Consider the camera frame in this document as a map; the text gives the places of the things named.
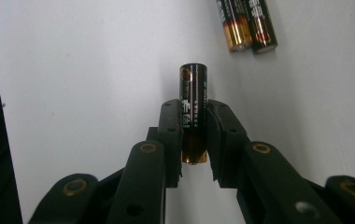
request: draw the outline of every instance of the brass screw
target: brass screw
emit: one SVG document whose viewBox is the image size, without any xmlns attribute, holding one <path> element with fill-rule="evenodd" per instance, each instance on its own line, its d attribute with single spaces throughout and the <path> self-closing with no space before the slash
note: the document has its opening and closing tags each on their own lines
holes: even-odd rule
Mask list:
<svg viewBox="0 0 355 224">
<path fill-rule="evenodd" d="M 143 144 L 141 147 L 140 147 L 140 151 L 143 152 L 143 153 L 153 153 L 157 150 L 157 147 L 154 145 L 154 144 Z"/>
<path fill-rule="evenodd" d="M 87 181 L 83 179 L 74 179 L 64 185 L 64 195 L 75 196 L 82 193 L 88 187 Z"/>
<path fill-rule="evenodd" d="M 340 188 L 343 189 L 345 192 L 350 193 L 351 195 L 355 196 L 355 183 L 349 180 L 345 180 L 340 183 Z"/>
<path fill-rule="evenodd" d="M 264 144 L 255 144 L 252 149 L 262 154 L 268 154 L 271 152 L 271 148 Z"/>
</svg>

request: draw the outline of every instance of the white paper background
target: white paper background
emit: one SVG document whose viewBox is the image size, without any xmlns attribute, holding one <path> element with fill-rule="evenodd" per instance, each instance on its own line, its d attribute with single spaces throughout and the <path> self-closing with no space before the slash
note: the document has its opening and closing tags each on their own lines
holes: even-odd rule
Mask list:
<svg viewBox="0 0 355 224">
<path fill-rule="evenodd" d="M 355 176 L 355 1 L 268 6 L 279 46 L 254 56 L 228 52 L 211 0 L 0 0 L 0 92 L 24 221 L 64 176 L 123 167 L 178 98 L 184 63 L 204 63 L 209 98 L 302 176 Z M 183 175 L 166 223 L 244 222 L 209 163 Z"/>
</svg>

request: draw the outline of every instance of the aa battery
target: aa battery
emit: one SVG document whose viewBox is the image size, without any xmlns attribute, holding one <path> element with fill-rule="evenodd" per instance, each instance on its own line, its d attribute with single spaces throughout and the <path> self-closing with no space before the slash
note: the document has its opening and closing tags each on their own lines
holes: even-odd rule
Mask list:
<svg viewBox="0 0 355 224">
<path fill-rule="evenodd" d="M 254 53 L 264 53 L 277 47 L 270 13 L 265 0 L 243 0 L 248 10 L 248 24 Z"/>
<path fill-rule="evenodd" d="M 241 0 L 217 0 L 228 48 L 239 51 L 250 48 L 252 40 L 245 7 Z"/>
<path fill-rule="evenodd" d="M 206 66 L 188 63 L 180 67 L 183 141 L 181 160 L 189 164 L 206 162 Z"/>
</svg>

